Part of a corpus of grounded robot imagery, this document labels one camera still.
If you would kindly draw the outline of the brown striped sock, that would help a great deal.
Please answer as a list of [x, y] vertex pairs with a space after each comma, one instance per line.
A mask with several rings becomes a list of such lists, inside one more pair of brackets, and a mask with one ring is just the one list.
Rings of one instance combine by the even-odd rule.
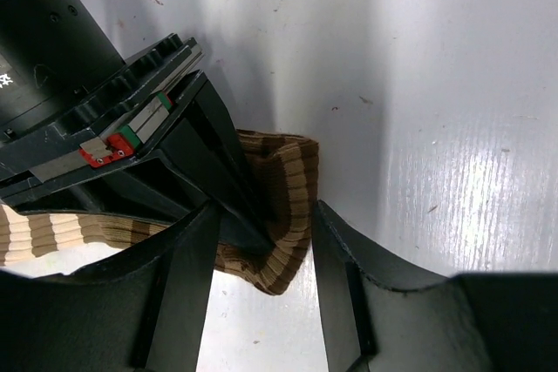
[[[267, 231], [274, 243], [263, 256], [220, 242], [214, 267], [269, 295], [283, 294], [303, 264], [311, 242], [311, 210], [317, 199], [319, 144], [283, 133], [237, 133], [263, 195], [275, 215]], [[108, 215], [19, 215], [1, 207], [1, 264], [6, 267], [58, 250], [104, 243], [127, 249], [163, 230], [161, 224]]]

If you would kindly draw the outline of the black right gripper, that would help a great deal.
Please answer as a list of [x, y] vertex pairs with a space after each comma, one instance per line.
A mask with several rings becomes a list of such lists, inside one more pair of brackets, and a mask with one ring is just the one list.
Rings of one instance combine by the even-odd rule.
[[176, 34], [125, 61], [80, 0], [1, 0], [1, 194], [132, 156], [129, 125], [200, 59]]

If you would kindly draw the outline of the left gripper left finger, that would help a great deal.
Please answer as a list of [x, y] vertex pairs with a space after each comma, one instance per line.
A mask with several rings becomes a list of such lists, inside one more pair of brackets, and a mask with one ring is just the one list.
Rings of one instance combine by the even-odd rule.
[[206, 204], [72, 274], [2, 272], [2, 370], [195, 370], [220, 220]]

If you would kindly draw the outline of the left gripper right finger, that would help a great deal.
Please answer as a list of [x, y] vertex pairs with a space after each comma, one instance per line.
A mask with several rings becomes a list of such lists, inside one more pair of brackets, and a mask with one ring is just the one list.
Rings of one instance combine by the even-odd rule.
[[554, 371], [557, 276], [445, 277], [393, 254], [330, 206], [312, 249], [331, 371]]

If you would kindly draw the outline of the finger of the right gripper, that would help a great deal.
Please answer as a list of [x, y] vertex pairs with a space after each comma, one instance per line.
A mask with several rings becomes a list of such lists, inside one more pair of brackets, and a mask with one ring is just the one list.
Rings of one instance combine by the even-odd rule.
[[223, 208], [221, 239], [250, 254], [273, 247], [266, 222], [273, 212], [256, 184], [227, 107], [203, 71], [172, 90], [178, 116], [165, 137], [176, 173]]
[[175, 222], [210, 195], [212, 157], [193, 127], [159, 127], [146, 140], [129, 128], [85, 138], [41, 133], [25, 138], [26, 169], [37, 178], [25, 189], [27, 213]]

